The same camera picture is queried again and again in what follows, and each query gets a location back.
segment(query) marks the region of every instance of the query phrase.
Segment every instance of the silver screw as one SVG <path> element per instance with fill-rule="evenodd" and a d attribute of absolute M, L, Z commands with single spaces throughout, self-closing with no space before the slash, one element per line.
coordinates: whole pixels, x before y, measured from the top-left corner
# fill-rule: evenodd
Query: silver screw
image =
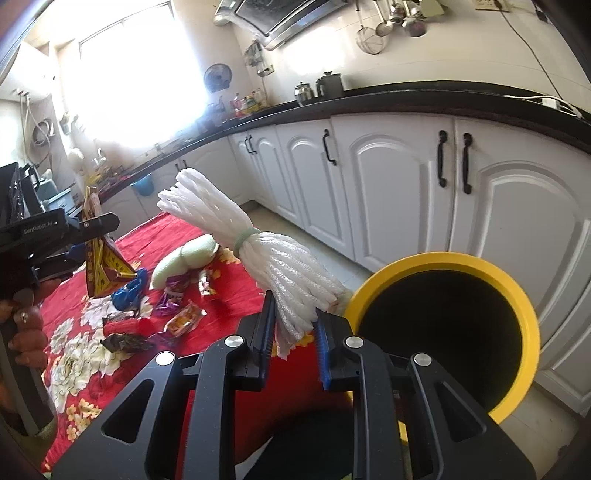
<path fill-rule="evenodd" d="M 351 348 L 363 347 L 363 339 L 359 337 L 348 337 L 345 340 L 345 345 Z"/>
<path fill-rule="evenodd" d="M 417 353 L 414 356 L 414 362 L 417 365 L 421 365 L 421 367 L 428 367 L 431 365 L 431 357 L 428 356 L 426 353 Z"/>
<path fill-rule="evenodd" d="M 160 352 L 156 355 L 156 363 L 162 367 L 170 365 L 172 362 L 174 362 L 174 353 L 172 352 Z"/>
<path fill-rule="evenodd" d="M 237 346 L 241 346 L 244 343 L 244 338 L 242 338 L 240 335 L 230 335 L 224 340 L 224 343 L 229 347 L 236 348 Z"/>

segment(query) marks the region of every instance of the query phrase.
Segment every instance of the black countertop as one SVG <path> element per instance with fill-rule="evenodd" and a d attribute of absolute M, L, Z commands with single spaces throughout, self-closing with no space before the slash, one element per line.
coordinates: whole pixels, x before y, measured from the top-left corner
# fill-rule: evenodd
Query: black countertop
<path fill-rule="evenodd" d="M 127 179 L 102 192 L 100 199 L 103 202 L 108 200 L 148 173 L 219 138 L 267 125 L 326 119 L 347 113 L 440 113 L 492 120 L 544 134 L 591 154 L 591 115 L 587 112 L 582 111 L 584 117 L 590 121 L 539 103 L 507 98 L 504 95 L 531 96 L 536 93 L 490 83 L 411 82 L 347 90 L 343 98 L 306 106 L 298 106 L 295 101 L 282 103 L 248 118 L 225 122 L 221 127 L 175 152 L 142 165 Z"/>

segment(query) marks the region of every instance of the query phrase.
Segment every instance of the floral tablecloth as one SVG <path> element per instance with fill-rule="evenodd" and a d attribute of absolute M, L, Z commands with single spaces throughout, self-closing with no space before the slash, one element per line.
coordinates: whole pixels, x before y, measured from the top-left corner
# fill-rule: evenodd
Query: floral tablecloth
<path fill-rule="evenodd" d="M 152 271 L 165 255 L 201 234 L 184 221 L 161 213 L 118 240 L 117 245 L 134 268 Z M 230 250 L 221 248 L 210 267 L 218 300 L 204 304 L 196 284 L 189 285 L 185 301 L 200 304 L 207 315 L 176 346 L 178 356 L 205 350 L 233 333 L 243 316 L 261 309 L 262 291 Z M 142 302 L 145 316 L 150 315 L 160 295 L 158 290 L 148 292 Z M 72 442 L 158 351 L 135 355 L 108 352 L 100 344 L 102 316 L 112 308 L 108 299 L 88 299 L 84 271 L 60 285 L 43 303 L 44 331 L 50 338 L 44 382 L 58 412 L 57 439 L 42 465 L 44 472 L 51 471 Z M 161 330 L 169 317 L 150 319 Z M 310 340 L 304 339 L 302 345 Z M 273 358 L 262 393 L 236 393 L 236 461 L 259 448 L 279 420 L 302 410 L 345 403 L 343 397 L 322 391 L 313 343 L 296 348 L 288 361 Z"/>

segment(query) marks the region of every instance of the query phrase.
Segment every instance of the window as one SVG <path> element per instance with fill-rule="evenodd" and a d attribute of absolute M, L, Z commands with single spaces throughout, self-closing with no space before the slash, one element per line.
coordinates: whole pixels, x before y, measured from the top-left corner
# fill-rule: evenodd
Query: window
<path fill-rule="evenodd" d="M 81 119 L 89 133 L 130 147 L 172 138 L 204 111 L 202 77 L 170 3 L 80 42 Z"/>

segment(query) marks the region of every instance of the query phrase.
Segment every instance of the wire strainer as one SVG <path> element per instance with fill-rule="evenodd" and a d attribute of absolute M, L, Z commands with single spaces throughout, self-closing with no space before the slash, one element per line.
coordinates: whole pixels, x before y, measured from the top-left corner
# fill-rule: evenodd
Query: wire strainer
<path fill-rule="evenodd" d="M 357 30 L 357 46 L 362 52 L 369 53 L 370 55 L 377 55 L 386 46 L 386 37 L 378 37 L 373 28 L 364 27 L 363 21 L 361 20 L 361 12 L 359 11 L 359 0 L 355 0 L 355 9 L 357 10 L 357 16 L 359 17 L 359 25 L 361 28 Z"/>

